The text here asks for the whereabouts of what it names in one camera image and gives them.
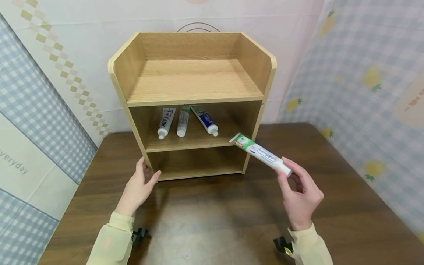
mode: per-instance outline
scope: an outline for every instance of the wooden table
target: wooden table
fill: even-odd
[[[313,220],[334,264],[424,264],[419,240],[313,126],[261,126],[257,142],[324,192]],[[105,138],[40,264],[85,264],[140,155],[132,133]],[[290,264],[272,242],[288,227],[276,175],[253,158],[244,176],[159,182],[134,227],[151,238],[129,264]]]

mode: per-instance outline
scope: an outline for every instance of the wooden shelf unit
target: wooden shelf unit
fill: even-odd
[[[244,173],[249,155],[228,141],[256,138],[276,59],[244,33],[136,33],[109,60],[108,70],[137,143],[159,180]],[[190,112],[176,135],[182,104],[201,104],[218,125],[208,134]],[[159,140],[162,108],[175,107]]]

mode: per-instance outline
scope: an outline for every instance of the top shelf compartment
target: top shelf compartment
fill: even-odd
[[[243,33],[136,33],[108,66],[137,107],[264,101],[276,60]]]
[[[236,59],[146,61],[128,106],[262,100]]]

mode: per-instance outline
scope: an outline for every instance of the hand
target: hand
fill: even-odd
[[[145,169],[147,169],[147,166],[144,165],[144,157],[142,157],[136,164],[134,175],[125,185],[124,192],[116,206],[115,212],[120,215],[133,216],[137,208],[149,197],[162,172],[160,170],[157,171],[151,177],[150,181],[146,183]]]
[[[290,178],[296,182],[296,191],[288,183],[286,174],[281,169],[277,170],[278,183],[283,192],[283,203],[286,208],[292,229],[301,231],[312,226],[312,213],[324,199],[324,194],[308,174],[308,172],[295,162],[282,157],[284,165],[293,170]]]

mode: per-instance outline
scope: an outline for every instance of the plaid pattern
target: plaid pattern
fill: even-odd
[[[69,85],[69,90],[75,94],[78,104],[86,111],[92,125],[100,135],[106,136],[109,125],[99,113],[97,104],[90,97],[90,92],[83,84],[83,80],[78,76],[74,64],[68,59],[68,54],[63,52],[63,45],[58,42],[58,37],[51,31],[52,26],[47,22],[46,15],[40,10],[36,0],[12,0],[12,3],[20,9],[20,16],[28,21],[29,28],[34,32],[35,39],[43,44],[43,50],[47,52],[49,60],[55,63],[57,73],[64,78],[65,84]]]
[[[0,190],[1,264],[37,264],[58,221]]]
[[[77,184],[96,146],[0,15],[0,112]]]
[[[393,109],[424,70],[422,14],[420,0],[332,1],[279,114],[280,122],[320,129],[417,233],[424,231],[424,131],[396,120]]]

